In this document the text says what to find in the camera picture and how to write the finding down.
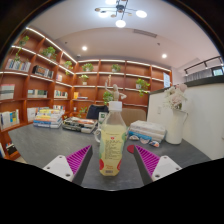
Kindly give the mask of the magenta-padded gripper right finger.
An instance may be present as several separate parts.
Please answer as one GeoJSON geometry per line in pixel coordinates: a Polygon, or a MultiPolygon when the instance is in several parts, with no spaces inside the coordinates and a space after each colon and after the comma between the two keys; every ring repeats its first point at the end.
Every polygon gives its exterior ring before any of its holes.
{"type": "Polygon", "coordinates": [[[134,157],[144,185],[181,170],[181,167],[167,155],[159,157],[139,145],[134,146],[134,157]]]}

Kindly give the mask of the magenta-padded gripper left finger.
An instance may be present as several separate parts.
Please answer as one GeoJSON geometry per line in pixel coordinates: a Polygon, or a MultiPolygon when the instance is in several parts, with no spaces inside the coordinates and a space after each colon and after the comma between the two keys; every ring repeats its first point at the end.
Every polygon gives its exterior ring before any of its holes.
{"type": "Polygon", "coordinates": [[[92,146],[88,145],[68,156],[58,155],[44,167],[44,170],[81,185],[92,155],[92,146]]]}

